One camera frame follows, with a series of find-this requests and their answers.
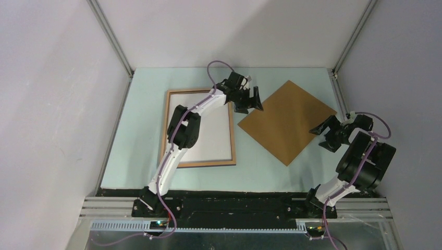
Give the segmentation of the brown backing board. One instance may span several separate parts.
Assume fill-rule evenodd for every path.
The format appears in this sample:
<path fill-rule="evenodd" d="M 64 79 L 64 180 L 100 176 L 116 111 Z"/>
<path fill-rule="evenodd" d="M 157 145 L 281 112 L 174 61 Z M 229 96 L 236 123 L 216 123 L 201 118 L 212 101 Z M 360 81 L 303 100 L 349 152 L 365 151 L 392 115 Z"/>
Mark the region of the brown backing board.
<path fill-rule="evenodd" d="M 285 166 L 315 138 L 310 129 L 337 112 L 312 94 L 287 81 L 238 126 Z"/>

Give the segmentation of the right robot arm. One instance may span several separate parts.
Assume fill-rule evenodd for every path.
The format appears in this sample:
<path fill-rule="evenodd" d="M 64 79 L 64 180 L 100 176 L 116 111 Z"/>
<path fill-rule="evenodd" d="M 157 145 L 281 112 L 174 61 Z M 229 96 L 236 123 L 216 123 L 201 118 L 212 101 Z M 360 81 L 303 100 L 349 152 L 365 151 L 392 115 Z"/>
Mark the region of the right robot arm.
<path fill-rule="evenodd" d="M 378 119 L 386 126 L 387 135 L 373 131 Z M 324 135 L 319 146 L 335 153 L 342 145 L 348 149 L 336 167 L 336 175 L 328 182 L 309 190 L 303 203 L 304 213 L 318 217 L 327 208 L 333 208 L 343 197 L 352 193 L 372 191 L 382 181 L 397 149 L 385 141 L 392 132 L 387 123 L 370 112 L 350 112 L 345 121 L 334 115 L 309 130 L 310 134 Z"/>

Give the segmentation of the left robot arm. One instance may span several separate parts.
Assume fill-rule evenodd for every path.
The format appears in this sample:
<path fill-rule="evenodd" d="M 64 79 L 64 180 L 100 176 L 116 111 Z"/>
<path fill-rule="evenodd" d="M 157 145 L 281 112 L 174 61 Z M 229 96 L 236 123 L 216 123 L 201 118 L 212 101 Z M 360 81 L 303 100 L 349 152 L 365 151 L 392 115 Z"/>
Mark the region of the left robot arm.
<path fill-rule="evenodd" d="M 181 159 L 199 138 L 202 116 L 233 103 L 235 112 L 247 114 L 253 108 L 263 110 L 258 86 L 250 87 L 251 77 L 235 71 L 227 79 L 216 83 L 211 90 L 191 107 L 177 105 L 167 128 L 166 150 L 151 182 L 142 189 L 139 200 L 152 217 L 165 210 L 163 196 L 168 192 L 175 170 Z"/>

